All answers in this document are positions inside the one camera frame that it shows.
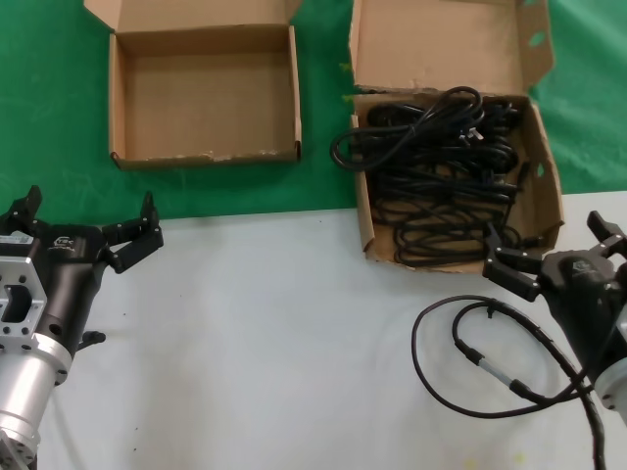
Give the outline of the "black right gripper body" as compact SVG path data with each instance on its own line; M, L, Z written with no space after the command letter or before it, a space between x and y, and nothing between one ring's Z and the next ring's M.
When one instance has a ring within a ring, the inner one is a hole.
M588 380L596 383L626 357L626 340L616 326L626 306L626 288L612 262L589 251L549 254L542 262L540 286L552 318Z

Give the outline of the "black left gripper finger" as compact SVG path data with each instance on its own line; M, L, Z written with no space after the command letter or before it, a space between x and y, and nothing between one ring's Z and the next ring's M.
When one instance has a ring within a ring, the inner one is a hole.
M107 244L106 261L116 273L125 272L153 254L164 245L153 194L145 194L138 217L106 225L101 232Z
M16 199L9 209L1 215L1 234L12 235L21 232L28 236L36 236L46 223L39 223L36 213L42 202L41 190L32 185L23 198Z

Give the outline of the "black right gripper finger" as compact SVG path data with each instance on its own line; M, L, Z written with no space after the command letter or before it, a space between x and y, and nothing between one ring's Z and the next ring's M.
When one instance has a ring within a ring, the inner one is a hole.
M613 255L626 257L626 235L617 224L606 221L597 211L591 211L587 226L598 241L591 249L592 253L603 258Z
M541 293L536 276L542 256L507 248L492 223L484 228L485 262L482 275L523 300L535 300Z

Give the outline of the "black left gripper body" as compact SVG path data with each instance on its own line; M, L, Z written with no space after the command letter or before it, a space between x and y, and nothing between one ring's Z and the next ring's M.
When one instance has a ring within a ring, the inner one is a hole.
M101 287L108 243L97 226L32 224L27 234L38 242L34 265L46 295L36 332L74 355Z

